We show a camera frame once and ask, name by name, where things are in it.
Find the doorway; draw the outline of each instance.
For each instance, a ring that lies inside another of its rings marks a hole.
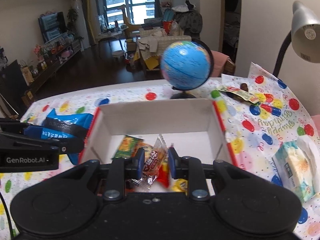
[[[241,0],[224,0],[224,3],[222,53],[228,55],[233,62],[236,62],[241,20]]]

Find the desk lamp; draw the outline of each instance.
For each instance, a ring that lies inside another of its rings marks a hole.
[[[320,63],[320,19],[300,1],[292,5],[291,31],[281,45],[273,75],[278,76],[284,54],[292,42],[294,52],[302,59]]]

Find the green snack package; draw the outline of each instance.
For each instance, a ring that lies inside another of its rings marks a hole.
[[[136,151],[138,143],[142,141],[143,139],[125,135],[113,158],[131,158],[132,154]]]

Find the snack packet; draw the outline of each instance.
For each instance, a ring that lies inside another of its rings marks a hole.
[[[257,98],[255,95],[253,95],[245,90],[242,90],[240,88],[222,85],[222,86],[218,87],[218,90],[223,91],[223,92],[233,93],[233,94],[243,98],[245,101],[249,101],[253,104],[259,102],[259,98]]]
[[[132,154],[137,150],[138,143],[142,141],[143,139],[125,135],[113,158],[131,158]]]
[[[153,146],[153,151],[144,163],[142,178],[133,179],[132,183],[137,186],[142,185],[150,189],[153,182],[159,176],[159,169],[165,158],[168,158],[168,149],[162,135],[159,134],[155,145]]]
[[[175,192],[188,193],[188,181],[185,179],[177,179],[171,189]]]
[[[166,157],[159,169],[159,176],[157,181],[162,184],[162,186],[169,187],[169,166],[168,166],[168,157]]]
[[[151,152],[153,151],[153,147],[150,144],[147,144],[147,143],[144,143],[144,142],[140,141],[140,142],[138,142],[136,150],[132,154],[132,157],[135,157],[135,155],[137,154],[137,151],[140,148],[144,149],[144,161],[146,161],[149,158]]]

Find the cable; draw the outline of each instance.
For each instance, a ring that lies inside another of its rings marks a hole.
[[[4,202],[4,198],[3,198],[2,194],[1,194],[1,192],[0,192],[0,198],[1,198],[1,201],[2,201],[2,204],[3,204],[3,207],[4,207],[4,210],[5,210],[5,213],[6,213],[6,215],[7,215],[11,240],[13,240],[13,230],[12,230],[11,219],[10,219],[10,216],[9,216],[9,211],[8,211],[8,209],[7,209],[7,205],[6,205],[5,202]]]
[[[289,47],[290,43],[291,43],[291,31],[288,33],[288,35],[286,36],[286,38],[284,39],[284,41],[281,45],[281,48],[280,48],[280,51],[278,54],[278,58],[276,61],[275,69],[273,70],[273,73],[272,73],[275,77],[278,77],[278,75],[279,75],[279,71],[280,71],[280,68],[282,65],[284,54],[287,51],[287,48]]]

